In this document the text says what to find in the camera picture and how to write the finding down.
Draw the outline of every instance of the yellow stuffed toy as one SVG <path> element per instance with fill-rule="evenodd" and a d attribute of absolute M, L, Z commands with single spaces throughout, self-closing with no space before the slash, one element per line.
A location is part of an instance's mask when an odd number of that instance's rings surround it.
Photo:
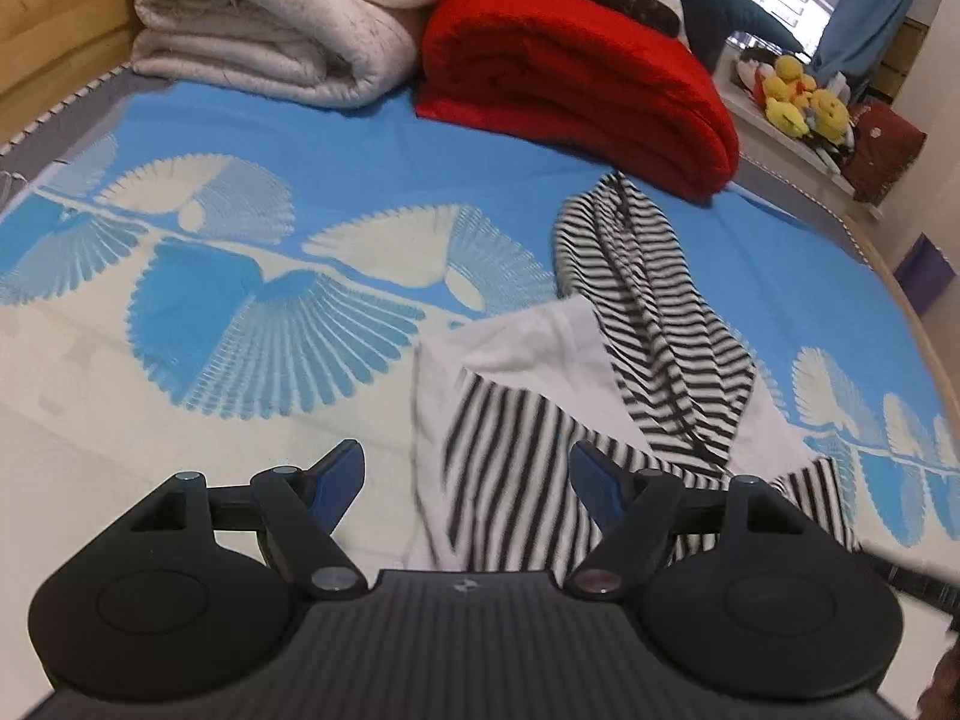
<path fill-rule="evenodd" d="M 800 111 L 800 113 L 805 113 L 808 108 L 810 108 L 810 100 L 813 99 L 813 94 L 809 92 L 803 92 L 801 95 L 797 95 L 793 98 L 792 103 Z"/>
<path fill-rule="evenodd" d="M 784 55 L 774 65 L 776 75 L 785 83 L 796 83 L 803 78 L 803 63 L 795 56 Z"/>
<path fill-rule="evenodd" d="M 770 76 L 763 81 L 763 93 L 767 100 L 779 100 L 780 103 L 789 103 L 793 100 L 794 90 L 779 76 Z"/>
<path fill-rule="evenodd" d="M 813 131 L 822 135 L 834 146 L 846 139 L 850 126 L 850 111 L 837 95 L 830 90 L 818 89 L 810 98 L 810 107 L 814 113 Z"/>
<path fill-rule="evenodd" d="M 803 114 L 793 103 L 780 100 L 767 100 L 767 119 L 776 129 L 790 138 L 803 138 L 810 134 L 810 128 L 803 120 Z"/>

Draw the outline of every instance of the round pad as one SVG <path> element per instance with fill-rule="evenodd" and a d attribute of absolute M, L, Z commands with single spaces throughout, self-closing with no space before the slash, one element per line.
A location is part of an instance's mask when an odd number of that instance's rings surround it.
<path fill-rule="evenodd" d="M 170 549 L 168 533 L 136 536 L 154 547 L 95 542 L 37 591 L 30 637 L 55 684 L 171 701 L 236 680 L 280 646 L 291 608 L 277 574 L 212 543 Z"/>
<path fill-rule="evenodd" d="M 751 541 L 721 543 L 651 581 L 640 624 L 654 645 L 734 695 L 812 701 L 878 685 L 902 632 L 890 590 L 839 547 Z"/>

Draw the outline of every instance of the black ribbed plate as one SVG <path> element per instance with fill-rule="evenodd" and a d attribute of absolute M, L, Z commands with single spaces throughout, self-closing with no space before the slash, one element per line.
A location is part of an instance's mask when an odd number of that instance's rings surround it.
<path fill-rule="evenodd" d="M 238 683 L 167 704 L 61 690 L 32 720 L 895 720 L 872 693 L 748 703 L 659 662 L 615 605 L 547 574 L 386 571 L 370 595 L 310 608 L 290 644 Z"/>

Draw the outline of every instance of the blue curtain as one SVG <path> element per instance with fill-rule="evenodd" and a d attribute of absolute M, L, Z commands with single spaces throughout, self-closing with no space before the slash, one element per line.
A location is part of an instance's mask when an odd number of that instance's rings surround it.
<path fill-rule="evenodd" d="M 864 79 L 880 64 L 913 0 L 840 0 L 813 56 L 821 85 L 837 73 Z"/>

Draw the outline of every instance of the folded red blanket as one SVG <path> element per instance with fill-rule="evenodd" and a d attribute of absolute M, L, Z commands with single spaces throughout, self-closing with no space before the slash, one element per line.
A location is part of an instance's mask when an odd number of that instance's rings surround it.
<path fill-rule="evenodd" d="M 442 0 L 416 114 L 577 146 L 677 196 L 733 178 L 736 129 L 676 40 L 589 0 Z"/>

